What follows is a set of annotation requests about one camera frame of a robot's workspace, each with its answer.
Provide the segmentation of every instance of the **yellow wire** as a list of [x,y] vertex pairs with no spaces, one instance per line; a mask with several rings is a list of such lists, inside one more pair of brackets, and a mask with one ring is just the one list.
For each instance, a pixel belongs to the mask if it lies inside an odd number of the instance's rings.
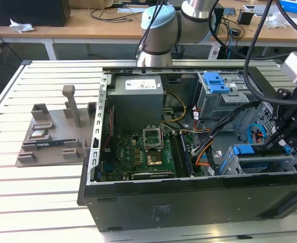
[[167,93],[173,95],[178,101],[181,102],[181,104],[182,104],[182,106],[183,106],[183,113],[182,113],[182,115],[181,115],[179,118],[172,119],[172,120],[164,120],[163,122],[165,122],[165,123],[173,123],[173,122],[177,122],[178,120],[181,120],[182,118],[184,118],[185,113],[186,113],[186,111],[187,111],[187,108],[185,107],[184,102],[183,102],[178,96],[176,96],[176,95],[175,95],[174,93],[172,93],[171,91],[167,91]]
[[207,144],[207,146],[203,149],[203,151],[201,151],[201,153],[199,154],[197,160],[196,160],[196,165],[199,164],[200,158],[203,155],[203,153],[206,151],[206,149],[213,143],[214,140],[212,140],[209,144]]

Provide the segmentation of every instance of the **white paper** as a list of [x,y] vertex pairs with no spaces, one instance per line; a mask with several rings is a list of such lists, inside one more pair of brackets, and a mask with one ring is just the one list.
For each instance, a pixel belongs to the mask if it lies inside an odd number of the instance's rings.
[[129,79],[125,82],[126,90],[156,90],[155,79]]
[[15,32],[18,32],[20,34],[25,31],[35,30],[31,24],[19,24],[13,21],[12,19],[10,19],[10,21],[11,21],[10,28],[12,28]]

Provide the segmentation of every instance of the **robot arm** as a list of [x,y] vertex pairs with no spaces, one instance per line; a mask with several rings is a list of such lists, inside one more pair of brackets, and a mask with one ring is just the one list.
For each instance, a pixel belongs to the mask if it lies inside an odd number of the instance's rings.
[[[145,43],[141,44],[137,66],[172,66],[172,45],[198,43],[209,35],[208,14],[212,4],[213,0],[186,0],[182,3],[181,11],[175,11],[172,6],[162,6]],[[149,27],[155,7],[143,13],[143,34]]]

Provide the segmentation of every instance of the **blue connector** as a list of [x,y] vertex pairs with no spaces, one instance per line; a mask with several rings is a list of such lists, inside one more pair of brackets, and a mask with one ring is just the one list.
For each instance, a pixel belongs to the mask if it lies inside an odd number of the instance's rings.
[[254,154],[254,150],[251,145],[248,144],[239,144],[233,147],[235,155],[239,154]]
[[230,89],[224,84],[224,79],[219,76],[218,72],[203,73],[206,84],[209,86],[209,91],[214,93],[229,93]]

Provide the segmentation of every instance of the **black box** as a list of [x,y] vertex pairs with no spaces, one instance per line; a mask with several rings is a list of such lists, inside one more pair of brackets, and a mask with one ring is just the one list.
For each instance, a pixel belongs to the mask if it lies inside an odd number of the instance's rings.
[[0,26],[10,19],[21,24],[64,26],[70,16],[68,0],[0,0]]
[[240,11],[240,14],[238,17],[238,23],[249,25],[251,23],[251,19],[252,19],[253,15],[254,15],[253,12]]
[[217,3],[214,12],[215,12],[215,16],[216,16],[215,33],[218,34],[220,22],[223,17],[223,13],[224,13],[224,7],[220,3]]

